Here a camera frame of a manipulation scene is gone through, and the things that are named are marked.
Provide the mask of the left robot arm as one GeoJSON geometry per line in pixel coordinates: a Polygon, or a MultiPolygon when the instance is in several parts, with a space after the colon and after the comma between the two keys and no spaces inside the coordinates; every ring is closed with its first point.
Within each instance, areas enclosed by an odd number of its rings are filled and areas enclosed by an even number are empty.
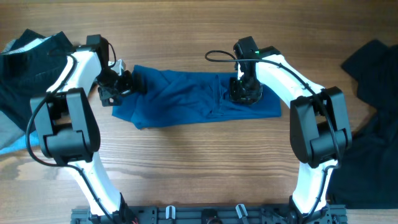
{"type": "Polygon", "coordinates": [[[30,101],[27,129],[35,128],[42,154],[53,162],[39,159],[29,149],[31,158],[69,171],[90,204],[72,210],[71,223],[139,221],[105,171],[98,153],[100,130],[88,101],[93,85],[103,106],[119,106],[125,96],[147,91],[142,77],[126,70],[122,60],[109,62],[113,53],[104,37],[89,35],[86,44],[66,53],[67,65],[46,94],[30,101]]]}

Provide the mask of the blue polo shirt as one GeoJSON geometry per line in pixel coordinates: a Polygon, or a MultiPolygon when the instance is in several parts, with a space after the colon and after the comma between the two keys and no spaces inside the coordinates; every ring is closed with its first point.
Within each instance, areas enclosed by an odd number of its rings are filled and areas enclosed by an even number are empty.
{"type": "Polygon", "coordinates": [[[136,65],[147,92],[133,93],[113,107],[112,115],[137,129],[239,119],[275,118],[282,114],[279,97],[264,87],[252,105],[229,100],[229,79],[235,73],[177,72],[136,65]]]}

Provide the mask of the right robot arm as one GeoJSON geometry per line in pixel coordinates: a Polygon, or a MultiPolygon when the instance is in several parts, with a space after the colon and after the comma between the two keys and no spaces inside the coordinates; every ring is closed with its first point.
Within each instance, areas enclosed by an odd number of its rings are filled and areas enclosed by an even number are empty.
{"type": "Polygon", "coordinates": [[[290,145],[300,166],[287,221],[310,223],[323,218],[328,213],[331,174],[341,167],[352,143],[343,92],[305,78],[275,47],[260,49],[251,36],[239,39],[233,50],[238,76],[230,79],[231,101],[257,103],[267,86],[290,110],[290,145]]]}

